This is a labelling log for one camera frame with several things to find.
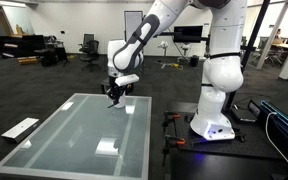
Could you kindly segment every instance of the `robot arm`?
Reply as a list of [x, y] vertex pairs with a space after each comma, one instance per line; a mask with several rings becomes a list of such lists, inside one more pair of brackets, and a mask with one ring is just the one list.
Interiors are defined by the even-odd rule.
[[122, 73], [135, 69], [136, 56], [155, 35], [171, 26], [187, 6], [188, 0], [156, 0], [132, 37], [113, 56], [115, 68]]
[[203, 64], [202, 90], [191, 128], [209, 141], [233, 139], [231, 123], [221, 110], [225, 93], [243, 83], [239, 51], [247, 0], [156, 0], [129, 41], [114, 53], [115, 70], [128, 73], [136, 68], [141, 62], [137, 56], [149, 39], [167, 29], [188, 5], [210, 8], [213, 14], [211, 55]]

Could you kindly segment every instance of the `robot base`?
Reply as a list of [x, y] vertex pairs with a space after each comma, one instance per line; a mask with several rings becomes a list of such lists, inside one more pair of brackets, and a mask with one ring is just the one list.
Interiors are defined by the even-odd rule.
[[195, 113], [191, 121], [191, 128], [197, 134], [203, 136], [208, 141], [230, 140], [235, 138], [231, 122], [221, 114], [220, 119], [205, 120]]

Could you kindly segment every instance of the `glass tabletop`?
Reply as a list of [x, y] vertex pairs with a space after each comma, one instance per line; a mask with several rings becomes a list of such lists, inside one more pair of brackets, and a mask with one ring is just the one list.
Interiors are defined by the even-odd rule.
[[0, 162], [0, 174], [58, 179], [147, 179], [150, 97], [107, 108], [105, 95], [74, 94]]

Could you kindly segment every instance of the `gray carpet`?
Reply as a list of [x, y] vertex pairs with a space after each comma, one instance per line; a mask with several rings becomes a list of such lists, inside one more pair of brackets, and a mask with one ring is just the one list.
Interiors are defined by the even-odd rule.
[[[153, 101], [149, 163], [151, 180], [164, 177], [161, 168], [163, 143], [160, 125], [166, 104], [172, 101], [197, 102], [200, 94], [200, 82], [192, 68], [185, 66], [182, 71], [171, 67], [161, 69], [159, 64], [154, 63], [158, 59], [145, 59], [144, 74], [140, 75], [140, 82], [136, 83], [133, 93], [136, 96], [151, 96]], [[167, 58], [163, 61], [175, 62], [175, 59]], [[14, 59], [0, 60], [0, 160], [16, 147], [3, 141], [1, 134], [26, 117], [44, 121], [74, 93], [101, 93], [100, 83], [107, 77], [107, 73], [103, 68], [93, 72], [81, 71], [84, 65], [76, 59], [65, 67], [61, 64], [52, 67], [42, 67], [41, 64], [19, 65]], [[202, 63], [196, 68], [200, 79], [201, 69]], [[247, 67], [245, 82], [238, 90], [235, 101], [249, 96], [263, 98], [259, 94], [273, 96], [287, 86], [286, 82], [276, 80], [274, 73], [269, 70], [259, 71]]]

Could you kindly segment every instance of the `table frame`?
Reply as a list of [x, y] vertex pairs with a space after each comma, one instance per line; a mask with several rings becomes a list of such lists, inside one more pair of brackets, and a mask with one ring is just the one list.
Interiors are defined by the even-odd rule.
[[284, 48], [288, 49], [288, 44], [272, 44], [272, 46], [278, 47], [278, 48]]
[[151, 107], [152, 97], [141, 97], [141, 96], [127, 96], [127, 98], [145, 98], [148, 99], [148, 116], [146, 122], [145, 142], [144, 142], [144, 154], [143, 154], [143, 168], [141, 178], [131, 178], [123, 176], [109, 176], [109, 175], [98, 175], [98, 174], [86, 174], [86, 173], [75, 173], [65, 171], [54, 171], [54, 170], [39, 170], [39, 169], [27, 169], [18, 167], [3, 166], [28, 140], [30, 140], [36, 133], [38, 133], [59, 111], [61, 111], [64, 104], [72, 100], [77, 95], [93, 95], [93, 96], [105, 96], [100, 94], [85, 94], [75, 93], [68, 100], [66, 100], [50, 117], [48, 117], [33, 133], [26, 137], [11, 153], [9, 153], [0, 162], [0, 175], [8, 177], [24, 177], [24, 178], [42, 178], [42, 179], [94, 179], [94, 180], [139, 180], [148, 179], [148, 166], [149, 166], [149, 150], [150, 150], [150, 125], [151, 125]]

